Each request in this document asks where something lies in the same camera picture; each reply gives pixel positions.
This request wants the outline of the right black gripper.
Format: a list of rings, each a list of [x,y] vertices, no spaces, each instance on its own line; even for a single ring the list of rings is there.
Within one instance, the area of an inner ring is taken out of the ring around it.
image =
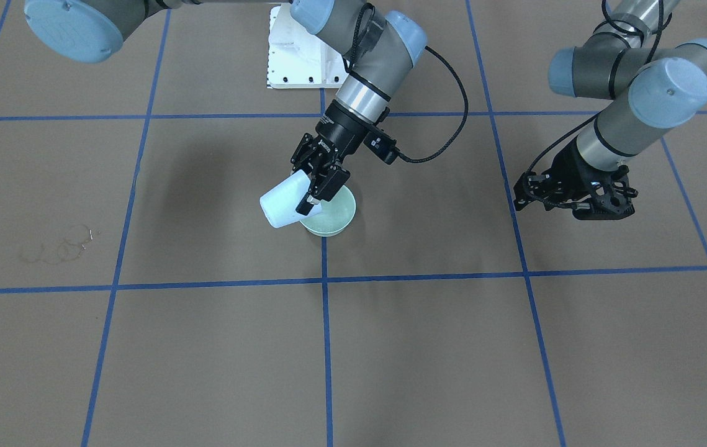
[[[372,124],[340,102],[328,105],[315,127],[317,136],[305,133],[291,156],[292,173],[305,174],[310,180],[309,186],[299,187],[295,208],[299,215],[308,216],[320,201],[333,200],[350,178],[341,165],[344,157],[353,155],[367,131],[378,127],[389,112],[385,108]]]

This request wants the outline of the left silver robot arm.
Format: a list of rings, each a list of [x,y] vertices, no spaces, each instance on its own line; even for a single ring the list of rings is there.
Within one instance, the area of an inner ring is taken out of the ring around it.
[[[622,220],[634,214],[628,161],[685,124],[707,104],[707,38],[659,49],[676,1],[623,1],[580,47],[558,51],[549,65],[552,91],[609,101],[560,138],[549,169],[530,166],[514,186],[514,207],[533,202],[569,209],[577,220]]]

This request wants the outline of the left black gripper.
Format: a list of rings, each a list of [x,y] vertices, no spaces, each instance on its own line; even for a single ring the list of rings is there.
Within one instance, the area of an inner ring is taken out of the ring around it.
[[[532,202],[541,202],[546,211],[551,209],[573,210],[579,201],[575,197],[580,190],[578,169],[590,165],[600,171],[611,172],[622,165],[628,153],[612,144],[599,133],[585,133],[569,142],[558,153],[551,167],[537,174],[527,170],[514,186],[516,211],[521,211]]]

